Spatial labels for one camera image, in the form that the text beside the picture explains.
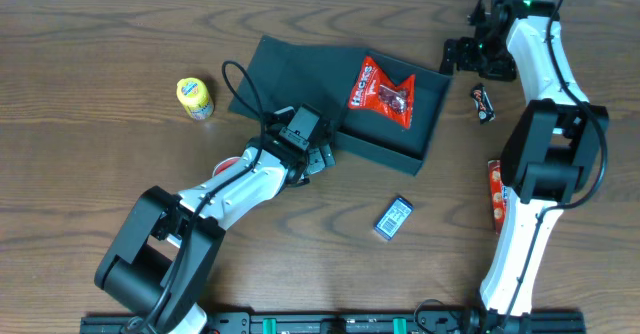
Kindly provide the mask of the black mounting rail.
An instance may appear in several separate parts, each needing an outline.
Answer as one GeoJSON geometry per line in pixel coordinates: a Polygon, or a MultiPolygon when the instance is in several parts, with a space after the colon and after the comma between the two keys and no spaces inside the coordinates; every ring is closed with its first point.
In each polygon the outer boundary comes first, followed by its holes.
{"type": "MultiPolygon", "coordinates": [[[[321,333],[587,333],[585,319],[579,311],[534,311],[529,317],[511,317],[504,331],[493,329],[501,321],[487,325],[479,314],[464,310],[427,307],[417,314],[270,314],[247,312],[208,314],[199,332],[182,326],[171,333],[232,334],[321,334],[321,333]]],[[[127,316],[90,316],[80,321],[79,333],[123,333],[127,316]]]]}

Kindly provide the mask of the black Mars candy bar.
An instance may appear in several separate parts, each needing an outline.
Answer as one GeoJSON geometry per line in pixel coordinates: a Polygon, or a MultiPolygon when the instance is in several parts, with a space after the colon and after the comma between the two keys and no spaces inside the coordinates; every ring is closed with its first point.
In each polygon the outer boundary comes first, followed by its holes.
{"type": "Polygon", "coordinates": [[[486,87],[482,83],[478,83],[471,89],[470,97],[474,100],[481,124],[495,119],[494,108],[486,92],[486,87]]]}

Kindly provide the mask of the blue barcode small box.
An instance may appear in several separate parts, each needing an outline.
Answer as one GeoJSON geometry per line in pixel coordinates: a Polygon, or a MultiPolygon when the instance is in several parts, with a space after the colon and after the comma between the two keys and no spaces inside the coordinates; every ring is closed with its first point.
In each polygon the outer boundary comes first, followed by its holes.
{"type": "Polygon", "coordinates": [[[374,231],[386,241],[392,240],[413,210],[407,199],[397,196],[373,226],[374,231]]]}

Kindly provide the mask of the red Pringles can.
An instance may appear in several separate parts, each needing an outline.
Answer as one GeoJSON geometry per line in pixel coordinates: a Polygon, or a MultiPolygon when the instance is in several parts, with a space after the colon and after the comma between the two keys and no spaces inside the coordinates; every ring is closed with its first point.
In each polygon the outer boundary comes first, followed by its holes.
{"type": "Polygon", "coordinates": [[[222,161],[220,161],[213,169],[212,171],[212,176],[215,177],[216,175],[224,172],[225,170],[227,170],[229,167],[231,167],[232,165],[234,165],[237,161],[239,160],[238,156],[233,156],[233,157],[229,157],[226,158],[222,161]]]}

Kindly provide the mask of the red Hacks candy bag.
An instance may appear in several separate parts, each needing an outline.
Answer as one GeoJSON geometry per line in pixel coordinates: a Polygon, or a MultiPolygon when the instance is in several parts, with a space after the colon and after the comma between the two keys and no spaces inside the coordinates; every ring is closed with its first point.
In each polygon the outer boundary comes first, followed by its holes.
{"type": "Polygon", "coordinates": [[[366,56],[351,90],[347,106],[369,110],[409,129],[415,100],[416,75],[394,84],[371,56],[366,56]]]}

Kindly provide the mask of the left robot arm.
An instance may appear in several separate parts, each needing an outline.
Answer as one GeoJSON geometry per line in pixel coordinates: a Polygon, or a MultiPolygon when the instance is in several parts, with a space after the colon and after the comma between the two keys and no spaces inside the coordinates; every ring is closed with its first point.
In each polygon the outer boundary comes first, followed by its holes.
{"type": "Polygon", "coordinates": [[[260,129],[208,181],[177,194],[154,186],[138,198],[94,276],[133,314],[112,332],[201,332],[207,315],[197,300],[227,230],[335,163],[330,122],[308,106],[261,114],[260,129]]]}

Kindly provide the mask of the red Hello Panda box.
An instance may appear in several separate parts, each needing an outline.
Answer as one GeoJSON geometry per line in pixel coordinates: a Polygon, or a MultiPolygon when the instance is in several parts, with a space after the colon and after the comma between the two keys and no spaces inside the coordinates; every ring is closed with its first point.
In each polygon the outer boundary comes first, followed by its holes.
{"type": "Polygon", "coordinates": [[[494,229],[497,234],[500,234],[506,219],[506,188],[501,179],[500,161],[498,159],[489,160],[487,166],[494,229]]]}

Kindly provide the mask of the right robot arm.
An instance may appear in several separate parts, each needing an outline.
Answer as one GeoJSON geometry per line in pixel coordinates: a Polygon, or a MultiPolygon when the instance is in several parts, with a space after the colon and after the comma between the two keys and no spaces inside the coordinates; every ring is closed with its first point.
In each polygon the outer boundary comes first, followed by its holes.
{"type": "Polygon", "coordinates": [[[550,233],[589,179],[608,159],[608,112],[576,85],[561,43],[558,4],[546,0],[491,0],[469,17],[472,37],[444,44],[440,71],[520,80],[527,106],[501,153],[507,189],[505,222],[479,308],[459,321],[460,333],[583,333],[573,310],[538,311],[532,289],[550,233]]]}

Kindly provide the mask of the dark green gift box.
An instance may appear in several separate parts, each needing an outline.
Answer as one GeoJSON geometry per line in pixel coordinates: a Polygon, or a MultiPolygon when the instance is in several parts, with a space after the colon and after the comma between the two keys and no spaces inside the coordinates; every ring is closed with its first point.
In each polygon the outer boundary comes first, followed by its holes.
{"type": "Polygon", "coordinates": [[[269,36],[261,38],[247,72],[265,111],[311,106],[333,122],[335,148],[411,175],[424,165],[451,83],[449,76],[371,49],[295,45],[269,36]],[[373,111],[347,107],[367,56],[395,84],[415,77],[408,129],[373,111]]]}

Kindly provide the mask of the yellow candy bottle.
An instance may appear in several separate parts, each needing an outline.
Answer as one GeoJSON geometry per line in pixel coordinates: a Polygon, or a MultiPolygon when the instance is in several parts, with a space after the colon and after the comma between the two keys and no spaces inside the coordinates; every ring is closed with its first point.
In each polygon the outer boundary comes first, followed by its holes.
{"type": "Polygon", "coordinates": [[[179,80],[176,96],[188,116],[194,120],[205,120],[214,111],[215,106],[209,91],[205,83],[198,78],[190,77],[179,80]]]}

